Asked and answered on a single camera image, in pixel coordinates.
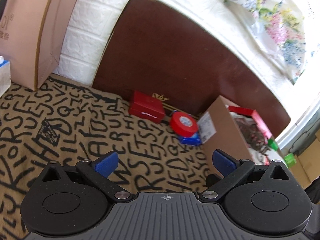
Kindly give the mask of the letter patterned tan cloth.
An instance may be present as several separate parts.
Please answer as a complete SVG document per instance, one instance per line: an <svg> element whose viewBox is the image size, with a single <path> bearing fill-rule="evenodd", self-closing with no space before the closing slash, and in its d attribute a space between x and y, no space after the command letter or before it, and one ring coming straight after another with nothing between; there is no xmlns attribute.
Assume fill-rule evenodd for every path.
<svg viewBox="0 0 320 240"><path fill-rule="evenodd" d="M180 144L168 118L155 124L128 109L118 95L57 75L37 91L11 85L1 97L1 239L26 235L21 202L50 161L73 166L117 151L110 179L132 193L204 190L202 150Z"/></svg>

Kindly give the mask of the floral plastic bag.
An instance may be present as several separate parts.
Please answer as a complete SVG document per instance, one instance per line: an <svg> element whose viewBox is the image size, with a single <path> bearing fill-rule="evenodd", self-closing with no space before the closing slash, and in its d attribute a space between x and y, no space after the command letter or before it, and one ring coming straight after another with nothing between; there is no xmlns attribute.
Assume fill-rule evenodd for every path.
<svg viewBox="0 0 320 240"><path fill-rule="evenodd" d="M292 84L310 65L311 22L294 0L224 0L261 52Z"/></svg>

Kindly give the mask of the pink paper shopping bag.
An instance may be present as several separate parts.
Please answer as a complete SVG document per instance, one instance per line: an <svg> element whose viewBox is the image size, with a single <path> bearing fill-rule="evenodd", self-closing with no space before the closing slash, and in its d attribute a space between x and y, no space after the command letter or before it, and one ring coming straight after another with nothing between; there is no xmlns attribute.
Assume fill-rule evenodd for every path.
<svg viewBox="0 0 320 240"><path fill-rule="evenodd" d="M1 55L14 83L41 87L59 65L77 0L1 0Z"/></svg>

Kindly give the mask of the red tape roll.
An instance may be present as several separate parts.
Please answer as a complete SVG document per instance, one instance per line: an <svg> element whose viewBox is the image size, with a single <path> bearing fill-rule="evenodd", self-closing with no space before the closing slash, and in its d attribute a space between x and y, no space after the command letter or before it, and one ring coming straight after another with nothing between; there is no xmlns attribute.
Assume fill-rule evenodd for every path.
<svg viewBox="0 0 320 240"><path fill-rule="evenodd" d="M182 137L192 137L198 131L195 119L183 112L174 112L169 125L177 135Z"/></svg>

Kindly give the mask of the white blue tissue box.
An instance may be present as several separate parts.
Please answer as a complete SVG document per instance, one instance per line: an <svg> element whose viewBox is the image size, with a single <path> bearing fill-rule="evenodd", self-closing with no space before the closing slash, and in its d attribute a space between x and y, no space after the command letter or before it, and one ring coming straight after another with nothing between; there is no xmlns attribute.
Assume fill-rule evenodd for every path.
<svg viewBox="0 0 320 240"><path fill-rule="evenodd" d="M0 96L2 96L11 86L10 62L0 56Z"/></svg>

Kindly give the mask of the gold crown hair clip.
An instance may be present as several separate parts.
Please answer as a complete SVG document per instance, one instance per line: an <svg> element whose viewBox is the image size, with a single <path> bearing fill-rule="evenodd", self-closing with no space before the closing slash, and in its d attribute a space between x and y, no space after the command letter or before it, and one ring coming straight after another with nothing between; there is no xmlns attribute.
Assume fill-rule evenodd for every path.
<svg viewBox="0 0 320 240"><path fill-rule="evenodd" d="M161 102L165 102L169 100L169 98L166 98L163 94L160 95L158 93L153 93L152 97L160 100Z"/></svg>

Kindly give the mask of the dark brown wooden board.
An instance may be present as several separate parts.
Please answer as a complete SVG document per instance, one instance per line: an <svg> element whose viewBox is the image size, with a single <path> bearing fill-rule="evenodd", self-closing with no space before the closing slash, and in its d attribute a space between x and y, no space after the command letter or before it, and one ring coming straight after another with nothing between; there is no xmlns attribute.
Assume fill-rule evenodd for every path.
<svg viewBox="0 0 320 240"><path fill-rule="evenodd" d="M200 25L159 0L129 0L111 36L93 88L131 98L137 90L200 116L219 96L255 109L274 136L290 117L269 88Z"/></svg>

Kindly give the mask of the small red gift box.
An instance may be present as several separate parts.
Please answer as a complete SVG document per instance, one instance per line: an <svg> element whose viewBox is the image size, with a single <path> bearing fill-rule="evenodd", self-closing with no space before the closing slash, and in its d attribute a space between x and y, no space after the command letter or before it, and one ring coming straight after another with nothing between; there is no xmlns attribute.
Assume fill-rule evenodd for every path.
<svg viewBox="0 0 320 240"><path fill-rule="evenodd" d="M159 124L165 117L162 102L147 94L134 91L129 107L129 114Z"/></svg>

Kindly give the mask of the dark brown hair claw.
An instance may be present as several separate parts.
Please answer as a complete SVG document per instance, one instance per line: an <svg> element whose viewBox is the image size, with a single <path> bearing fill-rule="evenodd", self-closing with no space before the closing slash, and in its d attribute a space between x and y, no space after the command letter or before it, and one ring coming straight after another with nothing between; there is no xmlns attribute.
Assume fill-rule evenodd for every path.
<svg viewBox="0 0 320 240"><path fill-rule="evenodd" d="M249 147L262 155L267 155L266 153L269 150L269 146L266 137L258 126L256 124L249 124L244 119L236 119L235 122Z"/></svg>

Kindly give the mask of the blue small packet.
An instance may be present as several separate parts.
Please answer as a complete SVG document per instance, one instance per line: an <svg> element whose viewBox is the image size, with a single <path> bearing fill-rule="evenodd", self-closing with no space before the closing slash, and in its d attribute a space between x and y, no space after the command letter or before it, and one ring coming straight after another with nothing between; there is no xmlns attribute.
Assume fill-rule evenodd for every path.
<svg viewBox="0 0 320 240"><path fill-rule="evenodd" d="M185 144L185 145L200 146L202 144L202 141L198 133L195 133L191 137L179 136L178 139L181 144Z"/></svg>

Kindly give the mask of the green plastic item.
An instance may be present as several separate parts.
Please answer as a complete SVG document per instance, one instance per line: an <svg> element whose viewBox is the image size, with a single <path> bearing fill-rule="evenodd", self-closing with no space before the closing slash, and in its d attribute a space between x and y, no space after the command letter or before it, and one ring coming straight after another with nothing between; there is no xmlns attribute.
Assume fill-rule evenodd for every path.
<svg viewBox="0 0 320 240"><path fill-rule="evenodd" d="M281 160L286 164L288 168L291 168L297 163L294 154L281 150L274 139L268 139L267 146L268 150L266 152L266 155L270 161L276 159Z"/></svg>

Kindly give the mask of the stacked cardboard boxes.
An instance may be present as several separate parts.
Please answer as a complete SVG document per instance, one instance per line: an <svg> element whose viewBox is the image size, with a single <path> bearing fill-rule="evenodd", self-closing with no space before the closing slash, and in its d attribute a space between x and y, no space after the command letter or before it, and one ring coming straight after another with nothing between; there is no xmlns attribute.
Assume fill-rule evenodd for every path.
<svg viewBox="0 0 320 240"><path fill-rule="evenodd" d="M302 154L295 156L296 163L289 170L303 189L309 187L320 175L320 142L319 132L316 139Z"/></svg>

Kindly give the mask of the brown cardboard storage box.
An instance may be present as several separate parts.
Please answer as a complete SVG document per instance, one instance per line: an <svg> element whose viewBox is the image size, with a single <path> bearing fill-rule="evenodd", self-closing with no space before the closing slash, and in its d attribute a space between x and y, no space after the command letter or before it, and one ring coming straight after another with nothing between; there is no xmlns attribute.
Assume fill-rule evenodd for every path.
<svg viewBox="0 0 320 240"><path fill-rule="evenodd" d="M206 156L210 173L219 176L221 173L213 166L212 161L212 154L216 149L223 150L235 159L249 159L262 165L268 163L265 156L249 151L247 142L231 116L228 106L236 106L236 103L220 95L198 121L199 134L203 141L202 150ZM261 108L249 106L248 108L255 109L258 112L271 135L275 138L290 123L290 117L283 107L280 107L280 113L277 113L277 108L274 108L273 105L266 105Z"/></svg>

